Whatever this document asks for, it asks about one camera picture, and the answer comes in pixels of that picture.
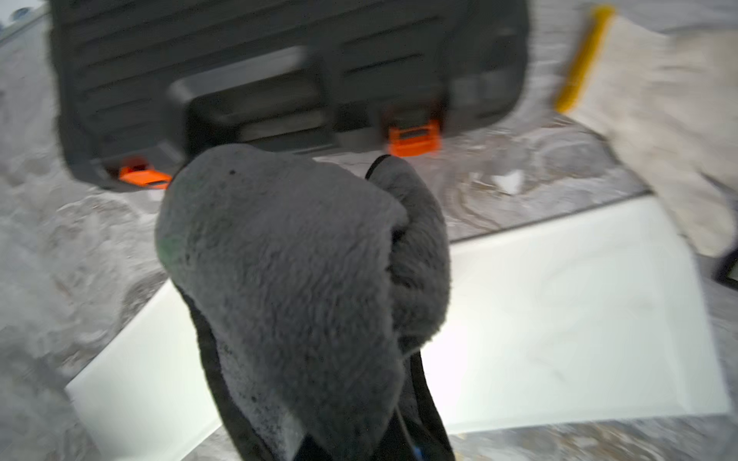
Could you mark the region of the blue grey microfibre cloth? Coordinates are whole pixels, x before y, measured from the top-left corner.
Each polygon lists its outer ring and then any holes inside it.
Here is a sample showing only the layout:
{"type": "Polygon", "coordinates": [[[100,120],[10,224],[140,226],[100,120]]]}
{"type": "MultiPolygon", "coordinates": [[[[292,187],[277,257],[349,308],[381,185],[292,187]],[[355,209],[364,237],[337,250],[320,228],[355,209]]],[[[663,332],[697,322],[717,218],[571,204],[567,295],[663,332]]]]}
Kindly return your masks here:
{"type": "Polygon", "coordinates": [[[443,213],[403,159],[215,147],[165,192],[156,250],[243,460],[450,460],[421,348],[446,320],[443,213]]]}

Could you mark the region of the white drawing tablet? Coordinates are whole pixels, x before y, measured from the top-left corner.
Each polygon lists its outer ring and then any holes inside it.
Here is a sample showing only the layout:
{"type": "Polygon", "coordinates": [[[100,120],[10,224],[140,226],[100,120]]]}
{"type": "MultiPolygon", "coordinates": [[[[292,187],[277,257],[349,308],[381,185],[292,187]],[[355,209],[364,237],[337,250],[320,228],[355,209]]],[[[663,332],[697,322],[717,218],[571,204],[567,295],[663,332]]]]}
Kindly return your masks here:
{"type": "MultiPolygon", "coordinates": [[[[451,434],[730,412],[695,257],[643,196],[451,247],[422,351],[451,434]]],[[[180,460],[221,420],[172,284],[67,395],[106,460],[180,460]]]]}

